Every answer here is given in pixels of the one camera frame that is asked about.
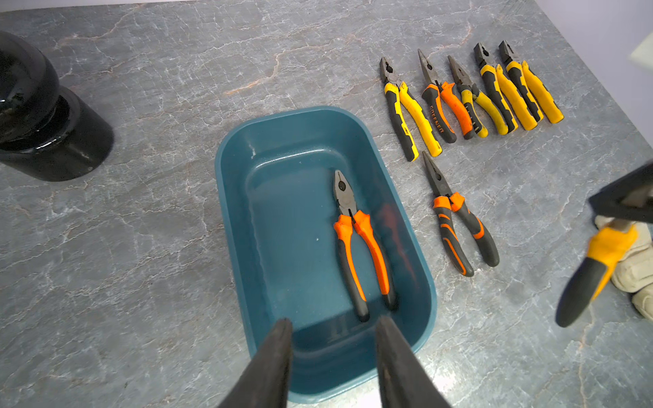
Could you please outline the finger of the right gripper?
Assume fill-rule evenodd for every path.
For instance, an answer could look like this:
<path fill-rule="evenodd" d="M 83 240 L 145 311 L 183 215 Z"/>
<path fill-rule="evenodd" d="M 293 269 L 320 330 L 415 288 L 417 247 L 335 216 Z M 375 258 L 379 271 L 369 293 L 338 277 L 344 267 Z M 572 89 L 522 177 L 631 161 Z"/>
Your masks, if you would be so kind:
<path fill-rule="evenodd" d="M 652 223 L 652 161 L 603 187 L 588 199 L 596 215 Z"/>

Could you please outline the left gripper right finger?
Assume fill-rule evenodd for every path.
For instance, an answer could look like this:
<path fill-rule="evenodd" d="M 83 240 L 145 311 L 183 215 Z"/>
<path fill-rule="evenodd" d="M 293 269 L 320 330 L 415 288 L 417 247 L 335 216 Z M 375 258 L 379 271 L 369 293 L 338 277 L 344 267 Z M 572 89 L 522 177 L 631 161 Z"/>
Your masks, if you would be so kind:
<path fill-rule="evenodd" d="M 375 326 L 382 407 L 450 407 L 389 316 Z"/>

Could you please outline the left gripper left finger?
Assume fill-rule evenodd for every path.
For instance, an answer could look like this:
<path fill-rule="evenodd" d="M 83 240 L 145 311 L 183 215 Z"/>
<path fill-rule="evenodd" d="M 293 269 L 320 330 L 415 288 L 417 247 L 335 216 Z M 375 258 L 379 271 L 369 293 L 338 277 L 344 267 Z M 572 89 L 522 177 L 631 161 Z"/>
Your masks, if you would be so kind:
<path fill-rule="evenodd" d="M 292 323 L 278 320 L 219 407 L 286 407 L 292 368 Z"/>

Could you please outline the yellow long nose pliers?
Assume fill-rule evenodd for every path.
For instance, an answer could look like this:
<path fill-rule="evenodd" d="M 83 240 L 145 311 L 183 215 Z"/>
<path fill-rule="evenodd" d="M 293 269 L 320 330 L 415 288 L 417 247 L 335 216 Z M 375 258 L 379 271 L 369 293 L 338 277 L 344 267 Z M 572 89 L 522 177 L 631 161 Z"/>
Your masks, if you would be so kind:
<path fill-rule="evenodd" d="M 571 326 L 582 315 L 605 288 L 618 262 L 637 238 L 634 221 L 613 219 L 590 239 L 585 259 L 560 297 L 555 315 L 558 326 Z"/>

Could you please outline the yellow black pliers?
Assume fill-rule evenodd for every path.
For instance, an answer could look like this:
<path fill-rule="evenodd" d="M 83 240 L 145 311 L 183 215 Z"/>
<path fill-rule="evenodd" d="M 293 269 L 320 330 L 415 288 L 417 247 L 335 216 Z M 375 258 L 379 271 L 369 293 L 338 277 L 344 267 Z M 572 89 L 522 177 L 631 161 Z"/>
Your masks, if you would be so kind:
<path fill-rule="evenodd" d="M 452 72 L 457 91 L 460 93 L 461 101 L 466 109 L 468 116 L 471 120 L 471 125 L 474 133 L 481 138 L 486 138 L 489 134 L 486 126 L 481 122 L 481 119 L 476 113 L 475 106 L 479 105 L 493 120 L 497 131 L 501 135 L 508 132 L 508 124 L 506 123 L 503 115 L 498 110 L 498 107 L 493 101 L 471 80 L 466 71 L 452 56 L 447 56 Z"/>
<path fill-rule="evenodd" d="M 481 42 L 474 46 L 474 57 L 480 68 L 487 98 L 493 105 L 488 113 L 495 122 L 498 133 L 506 135 L 515 131 L 519 127 L 517 121 L 521 122 L 525 130 L 535 129 L 537 119 L 529 111 L 525 99 L 504 74 L 503 68 L 488 62 L 490 52 Z"/>
<path fill-rule="evenodd" d="M 561 122 L 565 118 L 564 114 L 540 78 L 531 71 L 528 63 L 519 61 L 515 51 L 506 41 L 501 42 L 498 49 L 507 70 L 506 76 L 518 88 L 537 123 L 544 116 L 551 123 Z"/>

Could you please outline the grey orange Greener pliers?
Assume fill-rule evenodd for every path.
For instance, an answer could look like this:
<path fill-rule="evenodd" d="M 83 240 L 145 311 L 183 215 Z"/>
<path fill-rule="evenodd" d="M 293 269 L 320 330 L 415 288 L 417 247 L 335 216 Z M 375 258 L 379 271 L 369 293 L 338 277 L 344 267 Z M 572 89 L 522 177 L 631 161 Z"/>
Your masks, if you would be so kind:
<path fill-rule="evenodd" d="M 470 139 L 475 135 L 474 126 L 467 109 L 453 93 L 454 84 L 440 80 L 439 73 L 421 49 L 418 49 L 418 57 L 423 76 L 428 83 L 425 90 L 423 90 L 422 98 L 428 105 L 430 118 L 435 125 L 435 130 L 448 144 L 453 144 L 457 141 L 457 135 L 447 121 L 447 117 L 443 111 L 443 105 L 446 104 L 456 116 L 464 138 Z"/>

